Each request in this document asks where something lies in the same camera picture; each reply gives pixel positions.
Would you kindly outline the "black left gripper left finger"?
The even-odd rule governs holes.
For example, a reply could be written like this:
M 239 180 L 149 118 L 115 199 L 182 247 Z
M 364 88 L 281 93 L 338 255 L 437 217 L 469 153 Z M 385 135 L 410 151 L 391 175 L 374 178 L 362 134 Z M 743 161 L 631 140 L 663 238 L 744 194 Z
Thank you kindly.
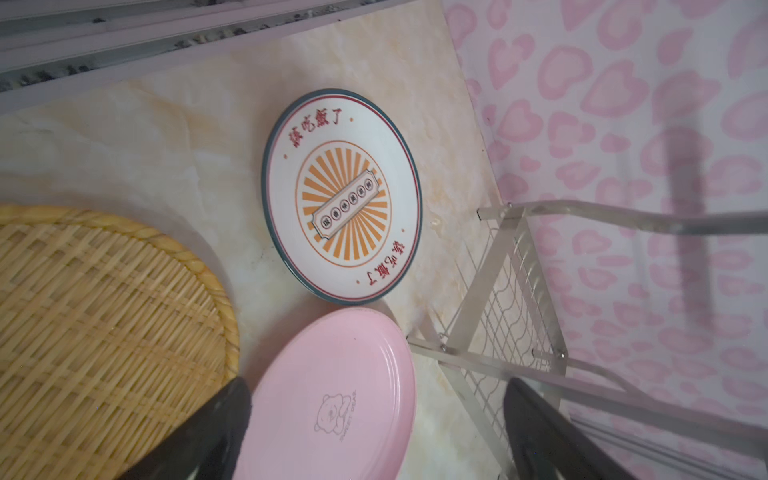
M 250 391 L 236 377 L 120 477 L 231 479 L 250 414 Z

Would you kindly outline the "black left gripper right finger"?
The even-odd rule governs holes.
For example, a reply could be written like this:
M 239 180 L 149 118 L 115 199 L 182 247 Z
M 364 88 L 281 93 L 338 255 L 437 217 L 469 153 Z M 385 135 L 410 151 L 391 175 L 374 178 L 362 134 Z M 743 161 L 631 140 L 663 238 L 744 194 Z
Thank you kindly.
M 523 380 L 507 382 L 505 428 L 520 479 L 631 479 Z

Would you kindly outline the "white plate orange sunburst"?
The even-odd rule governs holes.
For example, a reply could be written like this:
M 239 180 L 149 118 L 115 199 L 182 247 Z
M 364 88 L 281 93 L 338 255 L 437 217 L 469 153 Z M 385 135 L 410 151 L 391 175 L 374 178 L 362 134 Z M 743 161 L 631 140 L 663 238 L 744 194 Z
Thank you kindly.
M 316 90 L 282 112 L 263 151 L 261 194 L 281 260 L 324 300 L 376 301 L 416 256 L 416 162 L 394 122 L 355 92 Z

